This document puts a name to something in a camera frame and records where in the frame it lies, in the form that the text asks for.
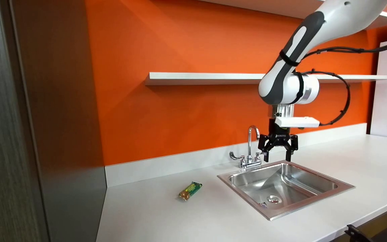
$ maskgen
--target countertop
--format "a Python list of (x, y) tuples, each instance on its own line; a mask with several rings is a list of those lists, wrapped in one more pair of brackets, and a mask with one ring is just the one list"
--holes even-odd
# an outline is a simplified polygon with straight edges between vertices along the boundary
[[(271, 161), (284, 159), (284, 153), (272, 155)], [(97, 242), (327, 242), (347, 224), (387, 211), (387, 138), (361, 135), (303, 147), (292, 162), (356, 188), (268, 221), (217, 178), (238, 170), (235, 162), (138, 181), (107, 190)], [(180, 200), (193, 180), (203, 187)]]

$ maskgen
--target sink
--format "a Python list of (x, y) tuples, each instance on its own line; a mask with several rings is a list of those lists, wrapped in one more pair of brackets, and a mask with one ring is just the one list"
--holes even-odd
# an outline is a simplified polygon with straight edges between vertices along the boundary
[(268, 220), (277, 219), (354, 188), (350, 184), (287, 161), (218, 177)]

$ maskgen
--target chrome faucet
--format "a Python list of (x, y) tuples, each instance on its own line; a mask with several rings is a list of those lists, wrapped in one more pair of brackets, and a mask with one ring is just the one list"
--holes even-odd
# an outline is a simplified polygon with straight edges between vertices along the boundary
[(252, 166), (261, 164), (261, 158), (259, 157), (259, 155), (261, 154), (260, 152), (256, 153), (254, 161), (252, 158), (252, 130), (253, 129), (256, 132), (256, 140), (259, 140), (259, 136), (260, 136), (259, 130), (255, 125), (252, 125), (249, 127), (249, 136), (248, 136), (249, 140), (247, 141), (247, 143), (248, 143), (247, 161), (246, 161), (246, 157), (244, 155), (242, 155), (240, 157), (236, 157), (234, 155), (234, 152), (231, 151), (229, 153), (230, 158), (232, 158), (233, 160), (240, 160), (240, 168), (248, 168), (248, 167), (252, 167)]

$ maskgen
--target sink drain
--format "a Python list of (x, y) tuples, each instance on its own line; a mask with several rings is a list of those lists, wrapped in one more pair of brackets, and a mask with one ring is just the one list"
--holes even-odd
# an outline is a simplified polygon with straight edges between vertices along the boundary
[(270, 203), (277, 204), (277, 203), (281, 203), (282, 199), (279, 198), (278, 196), (271, 195), (271, 196), (267, 197), (267, 201), (269, 201)]

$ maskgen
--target upper shelf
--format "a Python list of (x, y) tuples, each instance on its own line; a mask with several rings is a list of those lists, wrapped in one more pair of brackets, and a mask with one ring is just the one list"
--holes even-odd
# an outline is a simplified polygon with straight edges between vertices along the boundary
[[(244, 9), (302, 18), (304, 19), (316, 11), (325, 0), (200, 0), (210, 3), (218, 3)], [(374, 29), (387, 25), (387, 12), (380, 16), (366, 29)]]
[[(150, 72), (147, 86), (259, 84), (265, 74)], [(314, 75), (320, 83), (340, 83), (329, 75)], [(387, 80), (387, 75), (340, 75), (349, 83)]]

